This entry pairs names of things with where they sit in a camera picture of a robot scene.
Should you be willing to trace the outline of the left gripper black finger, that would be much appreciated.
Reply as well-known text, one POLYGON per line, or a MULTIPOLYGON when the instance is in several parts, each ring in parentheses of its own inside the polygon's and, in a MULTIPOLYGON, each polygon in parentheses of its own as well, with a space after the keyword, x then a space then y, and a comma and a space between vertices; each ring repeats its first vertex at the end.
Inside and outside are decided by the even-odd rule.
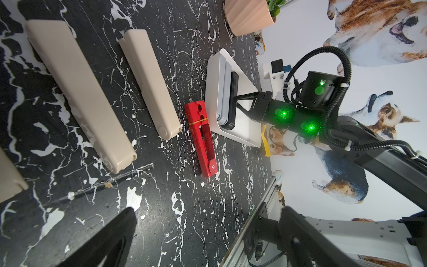
POLYGON ((60 267, 124 267, 136 230, 133 208, 126 208, 111 220, 60 267))

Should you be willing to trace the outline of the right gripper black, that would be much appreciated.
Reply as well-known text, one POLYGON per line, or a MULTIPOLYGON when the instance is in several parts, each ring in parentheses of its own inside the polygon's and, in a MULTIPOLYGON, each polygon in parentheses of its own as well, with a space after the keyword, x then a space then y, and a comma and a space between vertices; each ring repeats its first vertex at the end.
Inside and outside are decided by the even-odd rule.
POLYGON ((253 100, 250 108, 250 119, 253 121, 268 123, 313 140, 321 131, 322 116, 341 81, 341 76, 310 71, 307 79, 294 88, 294 92, 300 93, 294 101, 274 100, 270 92, 237 95, 234 101, 253 100))

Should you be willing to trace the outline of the black plier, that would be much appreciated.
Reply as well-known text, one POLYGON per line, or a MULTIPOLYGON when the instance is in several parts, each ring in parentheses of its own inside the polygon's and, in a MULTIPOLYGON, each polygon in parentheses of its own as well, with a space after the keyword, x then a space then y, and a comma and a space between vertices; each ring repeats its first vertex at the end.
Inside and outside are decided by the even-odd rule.
POLYGON ((228 98, 226 99, 226 102, 223 103, 221 111, 223 120, 219 123, 219 125, 226 130, 233 130, 235 127, 238 86, 239 75, 232 71, 228 98))

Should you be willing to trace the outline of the grey plier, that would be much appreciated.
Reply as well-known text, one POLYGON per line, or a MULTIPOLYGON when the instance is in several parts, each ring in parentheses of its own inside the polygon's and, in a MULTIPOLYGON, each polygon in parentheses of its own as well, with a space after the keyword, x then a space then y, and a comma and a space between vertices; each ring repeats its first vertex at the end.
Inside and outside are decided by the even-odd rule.
POLYGON ((219 87, 218 87, 218 103, 217 103, 217 121, 222 118, 222 100, 224 93, 225 70, 226 60, 220 55, 220 69, 219 69, 219 87))
POLYGON ((223 103, 226 102, 226 99, 228 98, 228 94, 229 94, 229 86, 230 86, 230 76, 231 76, 231 72, 232 72, 232 68, 231 65, 226 61, 226 70, 225 70, 225 82, 224 82, 224 93, 223 93, 223 100, 222 100, 222 105, 223 103))

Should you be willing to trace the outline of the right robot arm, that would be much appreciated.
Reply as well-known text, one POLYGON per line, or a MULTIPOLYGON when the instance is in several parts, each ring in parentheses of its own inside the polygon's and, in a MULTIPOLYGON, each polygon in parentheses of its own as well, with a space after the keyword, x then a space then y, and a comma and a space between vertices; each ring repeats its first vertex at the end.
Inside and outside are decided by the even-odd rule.
MULTIPOLYGON (((354 87, 340 114, 350 116, 386 140, 404 140, 427 150, 427 66, 357 67, 354 87)), ((268 217, 277 220, 289 205, 328 220, 397 220, 420 212, 407 197, 354 163, 314 141, 298 142, 294 133, 267 126, 272 178, 276 188, 268 217)))

